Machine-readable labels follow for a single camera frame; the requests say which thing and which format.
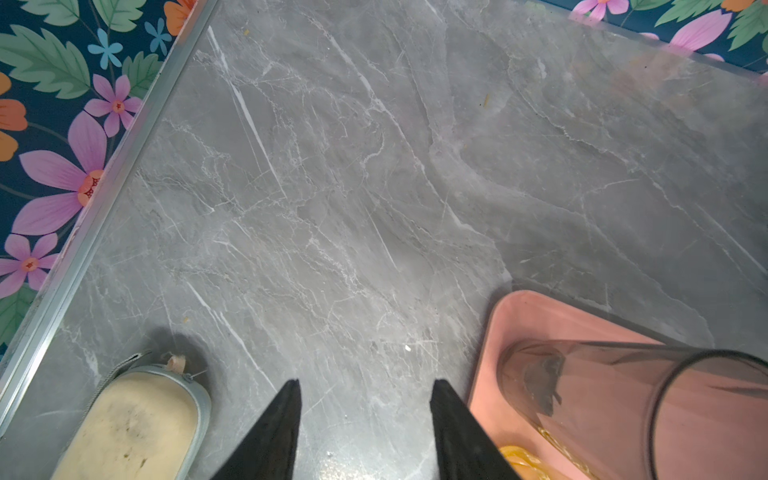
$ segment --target yellow object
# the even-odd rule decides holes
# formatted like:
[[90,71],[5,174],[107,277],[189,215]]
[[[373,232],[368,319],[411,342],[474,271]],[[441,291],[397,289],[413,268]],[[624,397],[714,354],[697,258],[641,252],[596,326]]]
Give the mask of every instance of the yellow object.
[[547,465],[528,450],[509,446],[501,447],[499,451],[522,480],[553,480],[547,472]]

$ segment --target pink flower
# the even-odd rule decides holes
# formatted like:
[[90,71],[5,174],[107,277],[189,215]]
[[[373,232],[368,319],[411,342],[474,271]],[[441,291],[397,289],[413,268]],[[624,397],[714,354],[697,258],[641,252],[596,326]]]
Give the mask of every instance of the pink flower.
[[670,45],[687,51],[706,47],[725,31],[732,16],[733,13],[723,13],[722,10],[701,15],[678,30],[672,37]]
[[54,232],[88,205],[104,173],[107,136],[101,125],[83,111],[69,126],[68,140],[83,170],[52,151],[36,150],[19,155],[24,171],[32,180],[71,193],[35,198],[24,205],[13,221],[13,233]]
[[0,275],[10,273],[5,280],[0,282],[0,298],[18,292],[22,288],[24,280],[29,278],[29,287],[40,290],[45,278],[48,276],[42,269],[49,270],[58,258],[58,253],[45,256],[56,248],[58,237],[51,233],[41,237],[35,244],[35,249],[29,251],[29,240],[21,235],[8,235],[5,239],[5,251],[16,260],[0,258]]
[[591,22],[599,22],[605,16],[605,7],[608,6],[608,10],[613,15],[621,15],[627,13],[629,9],[629,0],[582,0],[574,7],[573,13],[578,16],[589,14],[589,20]]
[[131,82],[127,75],[118,78],[114,83],[114,91],[109,85],[109,80],[101,75],[94,75],[94,88],[104,97],[104,100],[94,98],[85,104],[85,111],[94,117],[104,117],[109,114],[107,121],[104,122],[104,132],[108,137],[114,137],[120,131],[120,121],[123,121],[123,127],[127,130],[131,127],[134,118],[129,111],[138,112],[141,108],[141,99],[138,97],[127,98],[131,93]]

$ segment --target orange flower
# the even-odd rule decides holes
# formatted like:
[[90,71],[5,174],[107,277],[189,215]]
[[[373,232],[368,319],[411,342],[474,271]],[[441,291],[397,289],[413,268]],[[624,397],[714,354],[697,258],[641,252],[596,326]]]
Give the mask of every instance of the orange flower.
[[[11,79],[0,72],[0,95],[11,88]],[[0,98],[0,130],[21,131],[27,127],[24,116],[27,109],[18,100]],[[18,142],[10,135],[0,131],[0,161],[9,161],[18,149]]]
[[746,10],[746,7],[752,5],[754,1],[755,0],[724,0],[720,6],[729,12],[741,12],[742,10]]
[[165,23],[168,25],[168,33],[174,37],[179,35],[181,27],[192,13],[192,8],[197,0],[178,0],[179,3],[165,2]]

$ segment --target green leaf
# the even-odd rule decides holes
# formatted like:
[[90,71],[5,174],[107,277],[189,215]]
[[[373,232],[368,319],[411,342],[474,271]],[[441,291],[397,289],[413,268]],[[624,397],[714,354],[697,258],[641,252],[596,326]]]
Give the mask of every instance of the green leaf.
[[656,26],[663,23],[681,22],[689,17],[701,15],[707,10],[720,6],[722,0],[673,0],[672,8],[667,10],[664,15],[656,21]]
[[155,53],[144,57],[144,53],[140,51],[133,60],[128,57],[123,61],[123,75],[127,75],[131,81],[131,96],[144,98],[147,94],[160,67],[163,66],[163,62],[158,58],[160,57]]
[[80,18],[78,0],[21,0],[26,2],[22,10],[33,15],[47,15],[45,23],[65,27]]
[[0,33],[0,61],[15,67],[13,78],[37,83],[37,91],[57,91],[56,98],[77,98],[91,89],[88,64],[72,42],[65,47],[44,28],[42,37],[20,25],[11,30],[14,35]]
[[669,3],[671,0],[630,0],[635,10],[651,10]]
[[734,50],[744,45],[759,34],[768,31],[768,5],[756,0],[745,10],[739,12],[736,21],[730,26],[728,38],[733,39],[729,50]]
[[37,294],[25,283],[18,292],[0,299],[0,344],[11,344],[13,334],[22,324],[24,315]]
[[96,11],[108,28],[115,31],[131,31],[136,28],[132,20],[141,17],[139,8],[147,0],[92,0]]

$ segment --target floral rug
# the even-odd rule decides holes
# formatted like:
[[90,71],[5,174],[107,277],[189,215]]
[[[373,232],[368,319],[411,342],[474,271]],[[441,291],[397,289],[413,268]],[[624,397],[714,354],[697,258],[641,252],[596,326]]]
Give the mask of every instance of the floral rug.
[[0,358],[194,3],[0,4]]
[[768,71],[768,0],[545,0],[581,22],[608,22],[672,49]]

